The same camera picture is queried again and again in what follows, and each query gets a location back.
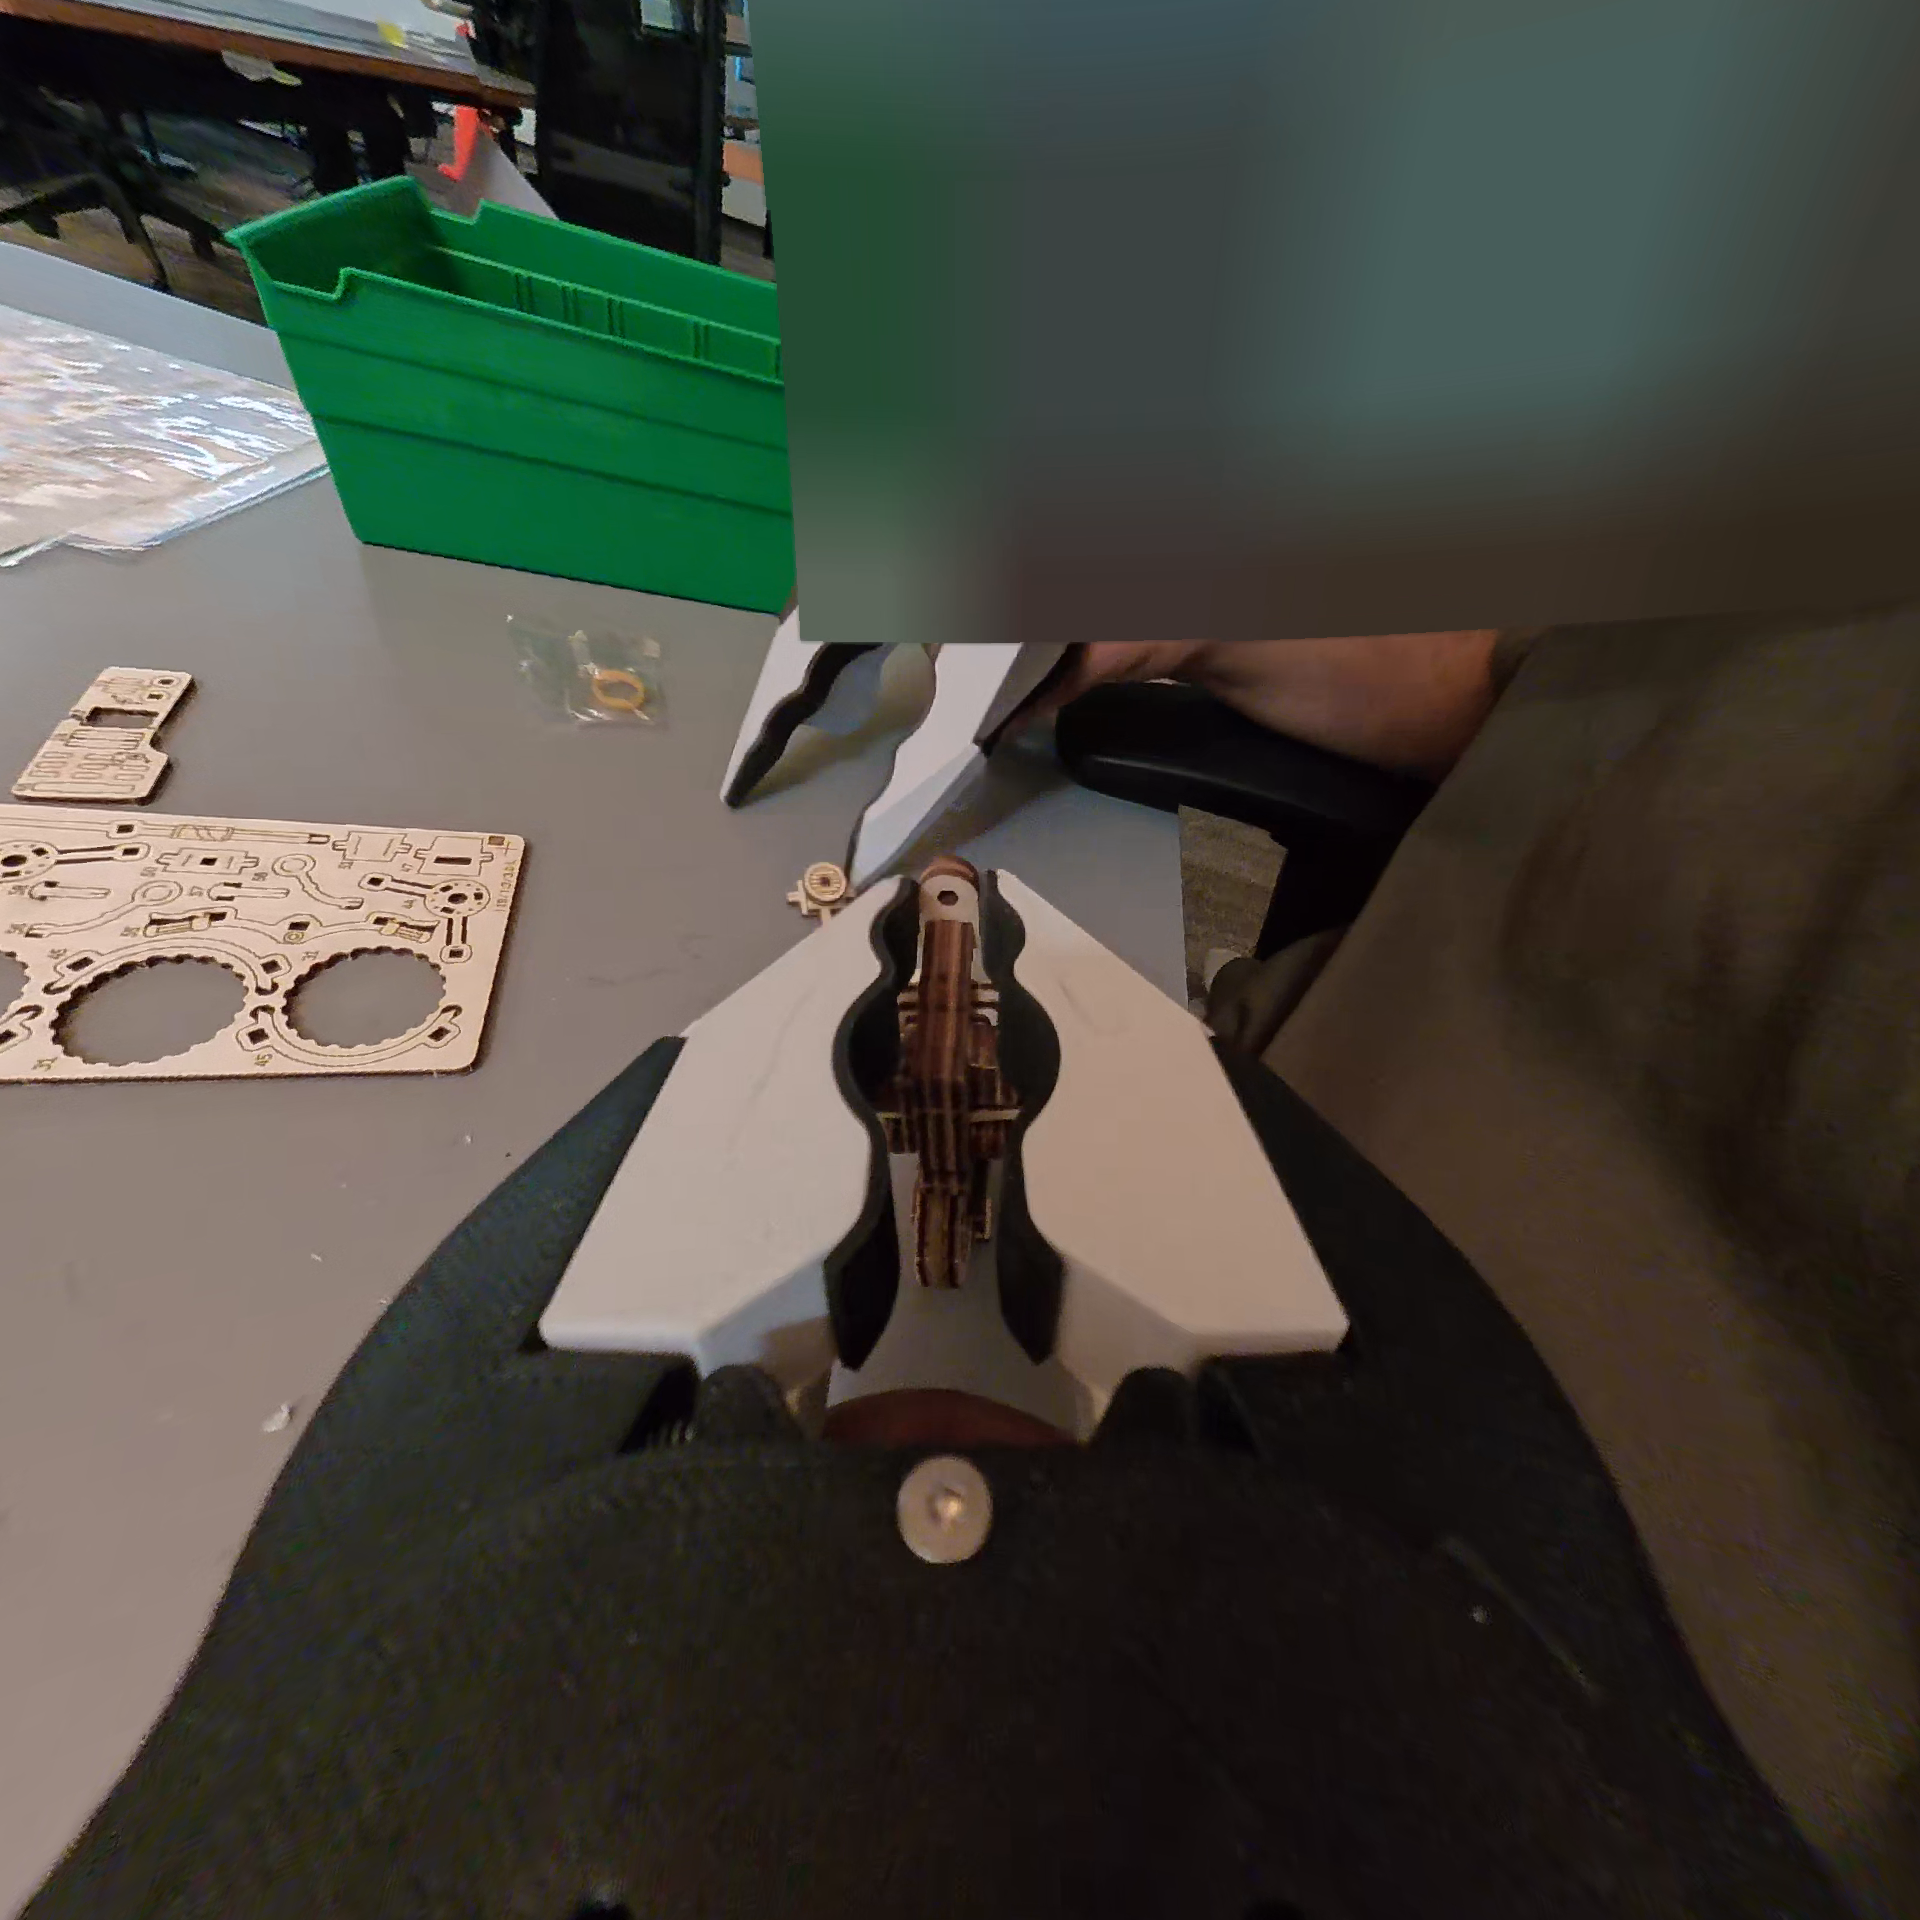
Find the small wooden puzzle sheet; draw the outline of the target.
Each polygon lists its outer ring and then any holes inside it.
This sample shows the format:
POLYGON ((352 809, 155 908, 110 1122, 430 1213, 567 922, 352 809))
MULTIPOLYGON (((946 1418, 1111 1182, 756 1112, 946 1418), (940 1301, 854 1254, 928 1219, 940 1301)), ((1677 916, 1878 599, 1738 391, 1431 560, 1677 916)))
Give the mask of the small wooden puzzle sheet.
POLYGON ((13 781, 24 805, 147 805, 173 760, 158 747, 195 679, 174 668, 110 666, 68 709, 13 781))

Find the clear plastic bag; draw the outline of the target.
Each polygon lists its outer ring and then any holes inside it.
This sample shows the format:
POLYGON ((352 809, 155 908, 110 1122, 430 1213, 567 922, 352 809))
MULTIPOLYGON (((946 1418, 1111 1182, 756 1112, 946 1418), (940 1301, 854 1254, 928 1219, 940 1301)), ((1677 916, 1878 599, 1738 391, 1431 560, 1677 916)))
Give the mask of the clear plastic bag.
POLYGON ((324 473, 292 392, 5 307, 5 566, 143 554, 324 473))

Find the small clear zip bag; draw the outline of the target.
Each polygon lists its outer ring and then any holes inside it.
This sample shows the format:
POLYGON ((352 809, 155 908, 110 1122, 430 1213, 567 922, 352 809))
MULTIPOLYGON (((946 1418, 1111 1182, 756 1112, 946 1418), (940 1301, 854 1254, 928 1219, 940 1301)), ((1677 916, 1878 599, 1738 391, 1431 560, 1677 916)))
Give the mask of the small clear zip bag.
POLYGON ((651 731, 664 724, 664 655, 657 639, 540 615, 512 615, 505 626, 524 686, 555 720, 579 728, 651 731), (649 686, 645 712, 629 717, 596 709, 587 685, 587 670, 594 665, 640 676, 649 686))

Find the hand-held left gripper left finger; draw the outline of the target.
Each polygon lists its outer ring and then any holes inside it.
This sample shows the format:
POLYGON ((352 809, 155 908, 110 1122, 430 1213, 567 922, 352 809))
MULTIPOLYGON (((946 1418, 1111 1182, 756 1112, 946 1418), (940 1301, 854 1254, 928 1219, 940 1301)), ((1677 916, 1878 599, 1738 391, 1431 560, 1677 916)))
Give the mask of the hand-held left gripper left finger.
POLYGON ((540 1314, 556 1353, 753 1367, 785 1391, 867 1364, 901 1295, 890 1153, 845 1028, 893 1015, 884 925, 863 892, 681 1035, 661 1091, 540 1314))

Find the person's right forearm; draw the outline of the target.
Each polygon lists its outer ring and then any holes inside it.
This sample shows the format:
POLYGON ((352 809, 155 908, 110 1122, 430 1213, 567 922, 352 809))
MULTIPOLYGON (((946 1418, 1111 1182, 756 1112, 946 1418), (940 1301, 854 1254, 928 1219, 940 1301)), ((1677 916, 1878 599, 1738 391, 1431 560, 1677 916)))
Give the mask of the person's right forearm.
POLYGON ((1104 686, 1185 685, 1266 733, 1438 781, 1496 704, 1500 647, 1496 630, 1102 640, 1071 653, 1049 709, 1067 709, 1104 686))

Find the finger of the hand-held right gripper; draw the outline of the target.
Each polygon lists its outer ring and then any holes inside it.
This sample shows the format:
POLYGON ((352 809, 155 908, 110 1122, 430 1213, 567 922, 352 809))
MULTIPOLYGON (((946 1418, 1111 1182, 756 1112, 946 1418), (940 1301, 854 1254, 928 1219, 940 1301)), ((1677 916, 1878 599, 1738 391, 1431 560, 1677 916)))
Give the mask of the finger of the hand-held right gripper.
POLYGON ((938 651, 925 717, 902 739, 882 790, 853 829, 853 890, 894 873, 962 802, 1012 720, 1063 676, 1069 655, 1065 640, 951 642, 938 651))
POLYGON ((775 639, 723 781, 723 805, 856 758, 917 718, 932 688, 925 645, 775 639))

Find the black office chair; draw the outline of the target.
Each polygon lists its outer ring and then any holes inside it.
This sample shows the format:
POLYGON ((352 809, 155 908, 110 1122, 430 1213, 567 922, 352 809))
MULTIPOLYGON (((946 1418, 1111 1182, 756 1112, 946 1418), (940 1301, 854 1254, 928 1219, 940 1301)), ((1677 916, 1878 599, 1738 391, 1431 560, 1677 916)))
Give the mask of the black office chair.
POLYGON ((229 244, 225 228, 180 204, 125 133, 96 125, 34 84, 5 80, 3 186, 3 227, 51 243, 60 240, 64 219, 110 217, 158 293, 173 293, 174 282, 152 222, 176 228, 202 264, 214 264, 229 244))

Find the grey desk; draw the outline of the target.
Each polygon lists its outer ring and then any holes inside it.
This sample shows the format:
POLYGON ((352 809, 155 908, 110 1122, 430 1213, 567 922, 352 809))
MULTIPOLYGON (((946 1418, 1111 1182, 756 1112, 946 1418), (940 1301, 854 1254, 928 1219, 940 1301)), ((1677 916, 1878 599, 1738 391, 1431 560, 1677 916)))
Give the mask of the grey desk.
POLYGON ((5 1086, 3 1888, 14 1917, 195 1655, 326 1389, 442 1239, 802 932, 901 733, 721 786, 773 621, 363 545, 326 480, 132 559, 5 571, 5 785, 112 665, 184 670, 161 812, 517 834, 479 1068, 5 1086), (509 619, 653 636, 664 724, 579 728, 509 619), (284 1403, 290 1431, 264 1434, 284 1403))

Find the person's olive shirt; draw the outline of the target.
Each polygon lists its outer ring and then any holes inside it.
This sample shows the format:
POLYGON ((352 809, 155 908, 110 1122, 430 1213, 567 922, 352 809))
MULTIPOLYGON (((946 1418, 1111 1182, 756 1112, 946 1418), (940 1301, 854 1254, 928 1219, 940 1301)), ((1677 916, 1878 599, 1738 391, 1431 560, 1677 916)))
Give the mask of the person's olive shirt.
POLYGON ((1496 672, 1331 957, 1212 1018, 1493 1285, 1747 1752, 1917 1917, 1917 604, 1496 672))

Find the dark cabinet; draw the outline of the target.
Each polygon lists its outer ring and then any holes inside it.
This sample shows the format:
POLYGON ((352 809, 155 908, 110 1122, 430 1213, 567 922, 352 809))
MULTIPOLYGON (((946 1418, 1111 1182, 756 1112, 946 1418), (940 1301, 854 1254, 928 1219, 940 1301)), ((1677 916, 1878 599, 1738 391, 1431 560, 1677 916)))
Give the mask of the dark cabinet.
POLYGON ((534 170, 564 222, 775 277, 750 4, 546 3, 534 170))

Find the wooden motorcycle model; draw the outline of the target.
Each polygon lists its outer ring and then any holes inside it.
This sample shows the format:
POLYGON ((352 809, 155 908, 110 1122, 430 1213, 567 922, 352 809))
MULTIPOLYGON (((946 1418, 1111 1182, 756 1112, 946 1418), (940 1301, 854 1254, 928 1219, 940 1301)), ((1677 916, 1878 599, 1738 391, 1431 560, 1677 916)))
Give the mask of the wooden motorcycle model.
POLYGON ((957 1291, 994 1235, 1019 1097, 998 1059, 978 868, 938 857, 918 879, 917 907, 915 972, 897 996, 898 1060, 876 1114, 890 1157, 915 1167, 915 1274, 928 1291, 957 1291))

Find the green plastic bin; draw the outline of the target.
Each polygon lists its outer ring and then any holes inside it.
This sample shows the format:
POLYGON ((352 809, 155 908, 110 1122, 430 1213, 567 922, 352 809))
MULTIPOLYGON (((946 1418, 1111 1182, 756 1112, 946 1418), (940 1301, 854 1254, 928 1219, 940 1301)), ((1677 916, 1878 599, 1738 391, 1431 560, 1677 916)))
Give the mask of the green plastic bin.
POLYGON ((771 281, 394 176, 244 258, 352 534, 738 612, 796 588, 771 281))

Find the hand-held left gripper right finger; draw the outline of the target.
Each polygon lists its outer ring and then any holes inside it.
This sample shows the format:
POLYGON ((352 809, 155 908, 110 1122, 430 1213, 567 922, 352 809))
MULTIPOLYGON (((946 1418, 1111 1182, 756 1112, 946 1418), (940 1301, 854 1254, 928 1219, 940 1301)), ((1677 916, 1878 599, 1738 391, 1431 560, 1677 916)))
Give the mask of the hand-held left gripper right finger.
POLYGON ((1186 1007, 1010 870, 1014 985, 1061 1066, 1020 1141, 1027 1213, 1061 1256, 1055 1357, 1097 1426, 1125 1378, 1332 1355, 1346 1308, 1186 1007))

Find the wooden puzzle sheet with round holes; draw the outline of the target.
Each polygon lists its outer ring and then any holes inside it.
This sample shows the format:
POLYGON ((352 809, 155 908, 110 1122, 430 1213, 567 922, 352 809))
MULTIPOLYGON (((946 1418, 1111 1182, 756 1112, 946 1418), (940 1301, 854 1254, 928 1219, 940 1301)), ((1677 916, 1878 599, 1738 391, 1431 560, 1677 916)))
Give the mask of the wooden puzzle sheet with round holes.
POLYGON ((474 1071, 517 915, 510 832, 223 821, 143 809, 3 809, 6 1086, 442 1078, 474 1071), (429 964, 436 1007, 394 1037, 326 1044, 294 1021, 329 969, 391 952, 429 964), (85 1060, 87 996, 164 964, 240 992, 212 1037, 155 1063, 85 1060))

